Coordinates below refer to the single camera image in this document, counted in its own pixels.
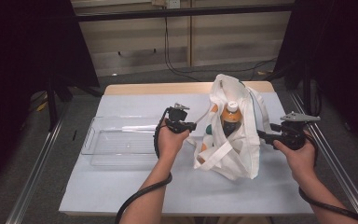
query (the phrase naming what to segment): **white tabletop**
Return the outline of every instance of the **white tabletop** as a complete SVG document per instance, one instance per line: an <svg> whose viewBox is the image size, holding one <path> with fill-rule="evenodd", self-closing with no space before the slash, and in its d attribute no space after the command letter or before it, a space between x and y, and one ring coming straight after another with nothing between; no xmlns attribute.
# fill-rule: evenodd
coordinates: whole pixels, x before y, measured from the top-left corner
<svg viewBox="0 0 358 224"><path fill-rule="evenodd" d="M270 122L280 124L284 115L275 92L262 92ZM174 103L190 107L186 121L195 121L209 106L208 94L105 95L97 117L156 116ZM201 141L205 124L191 134ZM172 168L167 187L165 216L234 216L310 214L310 206L298 195L280 151L261 145L260 169L255 179L231 181L214 171L193 169L194 147L184 143ZM91 165L91 155L80 154L62 199L60 212L68 215L114 215L142 185L150 170L118 169Z"/></svg>

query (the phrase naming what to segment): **floor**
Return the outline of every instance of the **floor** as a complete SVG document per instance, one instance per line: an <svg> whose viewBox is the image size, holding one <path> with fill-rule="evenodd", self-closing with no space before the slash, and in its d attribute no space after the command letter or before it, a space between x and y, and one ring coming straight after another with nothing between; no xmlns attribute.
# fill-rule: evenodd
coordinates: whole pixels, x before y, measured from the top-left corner
<svg viewBox="0 0 358 224"><path fill-rule="evenodd" d="M273 64L263 67L270 70ZM191 74L201 81L213 81L217 69L246 70L251 64L224 64L219 66L202 67L201 72ZM253 71L230 73L227 75L238 77L240 80L259 80L263 77L253 74ZM187 77L175 75L170 70L161 70L151 73L139 73L117 77L100 77L103 91L107 85L120 83L146 82L185 82L191 81ZM286 112L296 110L289 93L285 90L282 80L273 80L272 84L278 93ZM36 177L36 184L31 190L31 198L25 202L24 214L8 223L113 223L113 217L69 217L58 212L65 185L75 165L79 149L87 134L91 119L94 117L100 99L87 95L81 90L71 89L74 99L70 103L58 102L58 111L66 111L62 117L60 132L55 136L55 143L51 146L46 162L42 165L43 171ZM38 106L40 101L33 102L31 108ZM339 115L333 105L323 98L322 120L318 122L328 143L334 149L339 161L345 168L354 185L358 188L358 136L348 131L345 119ZM48 132L48 109L33 110L24 123L21 138L13 151L10 160L0 174L0 223L6 223L10 212L16 205L21 191L32 172L41 148L50 137ZM325 185L351 209L351 202L342 190L337 179L323 156L319 157L317 173ZM273 217L275 224L291 223L318 223L314 216Z"/></svg>

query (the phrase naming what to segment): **bottle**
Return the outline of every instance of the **bottle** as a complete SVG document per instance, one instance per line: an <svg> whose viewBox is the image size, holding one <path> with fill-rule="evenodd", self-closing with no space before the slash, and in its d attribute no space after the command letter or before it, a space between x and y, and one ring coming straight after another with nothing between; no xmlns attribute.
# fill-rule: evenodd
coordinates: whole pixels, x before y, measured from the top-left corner
<svg viewBox="0 0 358 224"><path fill-rule="evenodd" d="M238 103L229 101L223 109L221 120L223 132L229 137L234 131L241 126L242 114L238 109Z"/></svg>

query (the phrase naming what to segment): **table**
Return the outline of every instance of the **table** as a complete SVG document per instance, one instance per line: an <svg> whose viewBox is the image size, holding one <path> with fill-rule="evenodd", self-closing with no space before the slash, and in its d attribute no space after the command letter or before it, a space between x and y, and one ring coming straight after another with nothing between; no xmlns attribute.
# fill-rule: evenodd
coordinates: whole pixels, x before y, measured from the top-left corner
<svg viewBox="0 0 358 224"><path fill-rule="evenodd" d="M261 92L271 122L284 115L277 94L268 82L244 82ZM161 83L113 85L106 88L97 117L117 115L161 116L174 103L190 107L187 119L195 120L209 106L212 83ZM201 140L202 122L190 136ZM265 216L310 214L310 206L297 193L285 157L262 144L257 178L230 181L210 171L193 169L194 148L187 143L172 168L164 216ZM91 155L80 154L62 199L60 212L68 215L113 216L144 182L150 170L120 170L90 164Z"/></svg>

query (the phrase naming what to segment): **white bottle cap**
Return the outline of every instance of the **white bottle cap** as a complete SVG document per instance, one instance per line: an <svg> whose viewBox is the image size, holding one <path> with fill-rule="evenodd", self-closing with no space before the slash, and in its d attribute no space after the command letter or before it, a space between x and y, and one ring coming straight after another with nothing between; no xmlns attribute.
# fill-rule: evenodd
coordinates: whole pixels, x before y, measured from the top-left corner
<svg viewBox="0 0 358 224"><path fill-rule="evenodd" d="M238 110L238 104L235 101L228 101L227 104L227 110L231 113L234 113L235 111Z"/></svg>

